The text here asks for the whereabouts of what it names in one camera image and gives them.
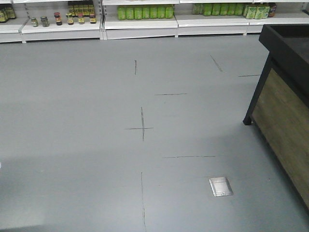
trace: counter leg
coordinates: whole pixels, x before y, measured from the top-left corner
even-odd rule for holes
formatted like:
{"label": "counter leg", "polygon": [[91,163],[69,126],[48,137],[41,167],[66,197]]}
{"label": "counter leg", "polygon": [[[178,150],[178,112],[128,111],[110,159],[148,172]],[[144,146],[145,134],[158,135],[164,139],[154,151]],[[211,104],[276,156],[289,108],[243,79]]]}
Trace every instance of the counter leg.
{"label": "counter leg", "polygon": [[252,97],[252,100],[250,102],[250,105],[249,105],[249,108],[248,108],[248,111],[246,113],[246,116],[245,118],[243,119],[243,123],[245,125],[251,125],[252,123],[252,119],[251,119],[251,114],[255,108],[255,105],[257,103],[257,100],[262,92],[262,89],[264,87],[264,84],[265,84],[265,81],[268,77],[268,74],[271,70],[271,66],[272,66],[272,57],[271,55],[269,54],[268,57],[267,57],[267,60],[266,60],[266,63],[265,63],[265,66],[263,68],[263,71],[262,71],[262,74],[260,76],[260,79],[257,83],[257,86],[255,88],[255,91],[254,91],[254,94],[253,94],[253,97]]}

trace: wooden panel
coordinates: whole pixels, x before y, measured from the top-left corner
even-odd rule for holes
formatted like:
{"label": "wooden panel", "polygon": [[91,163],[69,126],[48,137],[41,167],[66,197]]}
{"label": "wooden panel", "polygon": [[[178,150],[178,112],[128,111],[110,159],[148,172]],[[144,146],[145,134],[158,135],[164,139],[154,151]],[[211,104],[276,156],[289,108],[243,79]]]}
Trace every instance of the wooden panel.
{"label": "wooden panel", "polygon": [[253,119],[309,208],[309,109],[274,70]]}

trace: white shelf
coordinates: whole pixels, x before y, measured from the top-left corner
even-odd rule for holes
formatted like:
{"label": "white shelf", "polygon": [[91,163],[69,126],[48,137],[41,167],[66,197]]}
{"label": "white shelf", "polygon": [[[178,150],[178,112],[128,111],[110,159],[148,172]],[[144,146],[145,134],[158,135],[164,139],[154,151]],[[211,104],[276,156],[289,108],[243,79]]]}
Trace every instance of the white shelf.
{"label": "white shelf", "polygon": [[[271,2],[271,1],[269,1],[269,0],[254,0],[254,3],[258,3],[258,2]],[[276,3],[278,3],[278,2],[293,3],[293,2],[309,2],[309,0],[276,0],[274,2],[276,2]]]}
{"label": "white shelf", "polygon": [[243,26],[248,19],[242,16],[203,16],[201,14],[176,15],[179,27]]}
{"label": "white shelf", "polygon": [[50,26],[49,27],[43,27],[40,24],[40,19],[39,21],[39,26],[38,27],[33,27],[31,25],[31,21],[29,20],[27,24],[23,27],[22,33],[23,34],[29,34],[29,33],[43,33],[43,32],[63,32],[63,31],[81,31],[81,30],[100,30],[100,18],[97,18],[97,23],[96,24],[91,24],[89,22],[89,18],[85,18],[85,23],[84,24],[79,24],[77,22],[77,18],[74,18],[74,24],[73,25],[68,25],[66,23],[66,19],[63,20],[63,23],[61,26],[56,25],[54,21],[49,21]]}
{"label": "white shelf", "polygon": [[241,26],[263,24],[308,24],[309,15],[298,13],[276,13],[274,17],[266,19],[246,19],[242,16],[203,16],[176,15],[179,27],[209,27],[209,26]]}
{"label": "white shelf", "polygon": [[0,0],[0,4],[10,4],[11,0]]}
{"label": "white shelf", "polygon": [[309,24],[309,15],[299,13],[276,13],[274,17],[266,19],[248,19],[250,25],[263,24]]}
{"label": "white shelf", "polygon": [[105,6],[110,5],[150,5],[150,4],[179,4],[179,0],[103,0]]}
{"label": "white shelf", "polygon": [[0,34],[19,33],[28,18],[10,19],[6,23],[0,24]]}
{"label": "white shelf", "polygon": [[105,29],[163,29],[177,28],[175,18],[171,19],[142,19],[142,20],[118,20],[117,16],[105,18]]}
{"label": "white shelf", "polygon": [[180,3],[218,3],[218,2],[234,3],[234,2],[251,2],[251,1],[250,0],[180,0]]}
{"label": "white shelf", "polygon": [[73,0],[13,0],[13,3],[34,3],[34,2],[53,2],[53,1],[73,1]]}

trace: floor outlet cover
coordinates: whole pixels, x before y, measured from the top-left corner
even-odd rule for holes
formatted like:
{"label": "floor outlet cover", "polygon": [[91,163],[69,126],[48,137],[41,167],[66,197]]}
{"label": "floor outlet cover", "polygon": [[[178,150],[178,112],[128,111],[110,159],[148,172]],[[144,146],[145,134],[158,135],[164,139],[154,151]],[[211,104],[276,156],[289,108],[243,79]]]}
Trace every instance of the floor outlet cover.
{"label": "floor outlet cover", "polygon": [[233,195],[232,188],[226,177],[210,178],[209,183],[211,185],[211,189],[215,197]]}

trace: black countertop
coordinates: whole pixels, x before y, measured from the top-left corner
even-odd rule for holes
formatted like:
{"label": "black countertop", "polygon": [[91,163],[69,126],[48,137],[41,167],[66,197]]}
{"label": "black countertop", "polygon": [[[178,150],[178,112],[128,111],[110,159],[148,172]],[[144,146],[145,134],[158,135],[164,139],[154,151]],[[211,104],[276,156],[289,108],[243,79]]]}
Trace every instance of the black countertop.
{"label": "black countertop", "polygon": [[309,24],[264,25],[259,41],[309,98]]}

